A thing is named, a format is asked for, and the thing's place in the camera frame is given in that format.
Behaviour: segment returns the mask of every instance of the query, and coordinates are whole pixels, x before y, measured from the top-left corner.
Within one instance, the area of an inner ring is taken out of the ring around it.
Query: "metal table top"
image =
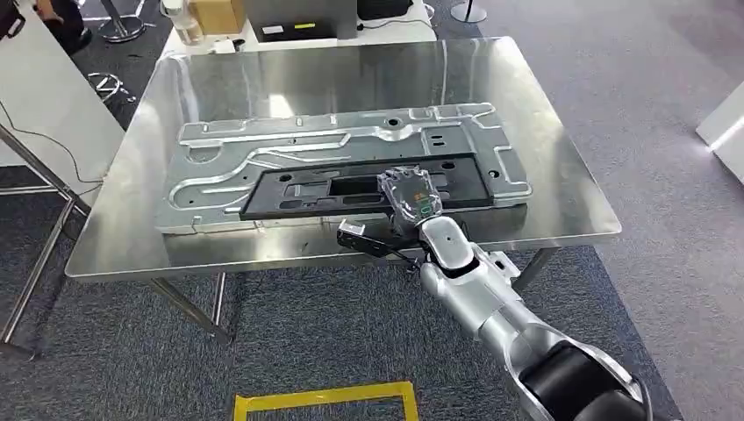
[[[513,39],[461,39],[158,62],[67,264],[81,281],[368,261],[336,244],[337,218],[163,236],[155,228],[182,125],[253,117],[492,103],[516,147],[528,205],[460,215],[486,250],[574,246],[620,223]]]

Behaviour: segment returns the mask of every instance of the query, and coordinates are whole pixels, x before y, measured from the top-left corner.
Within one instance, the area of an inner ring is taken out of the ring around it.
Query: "cardboard box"
[[[246,23],[243,0],[190,0],[204,35],[240,33]]]

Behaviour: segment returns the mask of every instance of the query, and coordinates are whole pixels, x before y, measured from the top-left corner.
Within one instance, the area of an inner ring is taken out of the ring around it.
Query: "aluminum plate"
[[[490,103],[185,125],[155,225],[165,234],[253,227],[239,211],[267,168],[476,153],[493,207],[525,203],[525,170]]]

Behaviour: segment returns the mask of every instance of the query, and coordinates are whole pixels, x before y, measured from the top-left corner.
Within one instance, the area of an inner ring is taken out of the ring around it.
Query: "yellow floor marking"
[[[411,382],[394,382],[353,386],[341,389],[309,390],[306,392],[284,395],[243,397],[235,395],[235,421],[246,421],[248,412],[258,410],[280,410],[300,406],[322,405],[380,399],[383,397],[403,398],[405,421],[419,421],[419,410],[416,408],[416,397],[413,395]]]

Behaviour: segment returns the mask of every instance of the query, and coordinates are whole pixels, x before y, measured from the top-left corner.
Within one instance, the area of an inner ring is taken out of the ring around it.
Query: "bottle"
[[[161,0],[161,13],[173,22],[183,44],[194,46],[204,40],[202,27],[189,9],[189,0]]]

